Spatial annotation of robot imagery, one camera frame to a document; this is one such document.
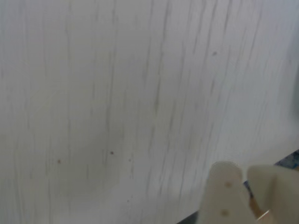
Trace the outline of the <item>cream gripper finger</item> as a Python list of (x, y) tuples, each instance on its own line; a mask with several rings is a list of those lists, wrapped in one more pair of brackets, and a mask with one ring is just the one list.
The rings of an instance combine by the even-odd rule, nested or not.
[(214, 163), (199, 208), (198, 224), (255, 224), (241, 169), (232, 162)]
[(247, 171), (249, 205), (258, 221), (298, 221), (299, 152)]

